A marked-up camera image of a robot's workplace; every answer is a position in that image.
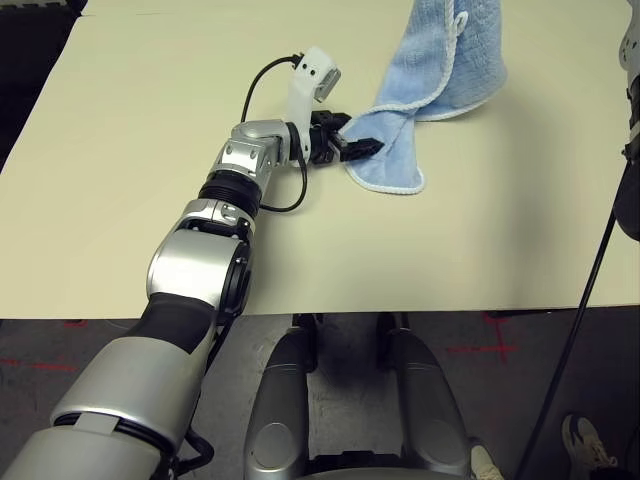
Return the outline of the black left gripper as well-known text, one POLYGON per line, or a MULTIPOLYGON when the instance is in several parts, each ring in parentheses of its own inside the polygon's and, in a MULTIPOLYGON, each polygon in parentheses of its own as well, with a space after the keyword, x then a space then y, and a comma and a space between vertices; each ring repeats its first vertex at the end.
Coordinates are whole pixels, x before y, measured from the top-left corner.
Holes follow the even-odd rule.
MULTIPOLYGON (((342 112, 316 110, 311 114, 309 135, 311 153, 308 162, 321 166, 340 159, 340 150, 335 140, 339 131, 348 124, 352 117, 342 112)), ((341 161, 351 162, 369 158, 378 153, 384 143, 375 138, 363 138, 346 142, 341 146, 341 161)))

